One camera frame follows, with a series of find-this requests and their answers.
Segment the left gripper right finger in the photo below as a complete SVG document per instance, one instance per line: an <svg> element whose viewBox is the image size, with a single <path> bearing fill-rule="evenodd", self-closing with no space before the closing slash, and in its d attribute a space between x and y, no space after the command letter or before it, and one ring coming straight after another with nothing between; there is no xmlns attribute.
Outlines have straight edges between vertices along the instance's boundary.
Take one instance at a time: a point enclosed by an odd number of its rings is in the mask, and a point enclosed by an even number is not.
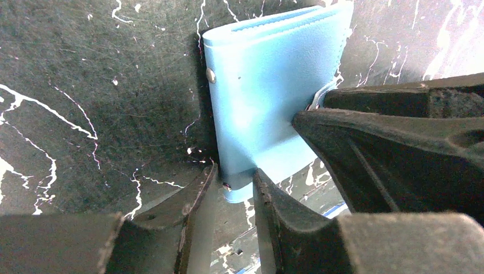
<svg viewBox="0 0 484 274"><path fill-rule="evenodd" d="M483 227L461 213L324 217L253 177L262 273L482 273Z"/></svg>

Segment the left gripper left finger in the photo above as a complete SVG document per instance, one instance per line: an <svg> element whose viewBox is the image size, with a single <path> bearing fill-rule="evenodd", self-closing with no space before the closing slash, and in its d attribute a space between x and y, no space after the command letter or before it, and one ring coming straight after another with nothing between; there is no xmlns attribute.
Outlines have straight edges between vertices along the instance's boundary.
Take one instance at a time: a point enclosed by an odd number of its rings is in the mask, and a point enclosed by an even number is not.
<svg viewBox="0 0 484 274"><path fill-rule="evenodd" d="M2 273L208 273L217 164L160 204L122 213L1 217Z"/></svg>

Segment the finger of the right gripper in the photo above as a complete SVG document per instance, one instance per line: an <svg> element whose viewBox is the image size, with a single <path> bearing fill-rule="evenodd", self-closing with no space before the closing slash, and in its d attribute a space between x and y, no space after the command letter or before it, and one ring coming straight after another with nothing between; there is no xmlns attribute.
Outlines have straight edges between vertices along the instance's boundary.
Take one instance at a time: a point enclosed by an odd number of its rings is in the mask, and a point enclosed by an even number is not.
<svg viewBox="0 0 484 274"><path fill-rule="evenodd" d="M483 223L483 118L302 111L293 127L352 212L459 212Z"/></svg>
<svg viewBox="0 0 484 274"><path fill-rule="evenodd" d="M325 108L415 118L483 116L483 74L330 91Z"/></svg>

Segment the blue card holder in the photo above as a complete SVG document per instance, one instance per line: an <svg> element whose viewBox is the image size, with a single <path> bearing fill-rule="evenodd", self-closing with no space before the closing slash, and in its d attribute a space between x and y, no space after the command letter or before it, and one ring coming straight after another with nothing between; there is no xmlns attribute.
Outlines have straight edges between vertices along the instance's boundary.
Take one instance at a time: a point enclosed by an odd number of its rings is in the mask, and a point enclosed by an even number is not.
<svg viewBox="0 0 484 274"><path fill-rule="evenodd" d="M339 1L203 34L227 202L252 197L258 168L280 182L315 160L292 119L335 88L353 10L352 1Z"/></svg>

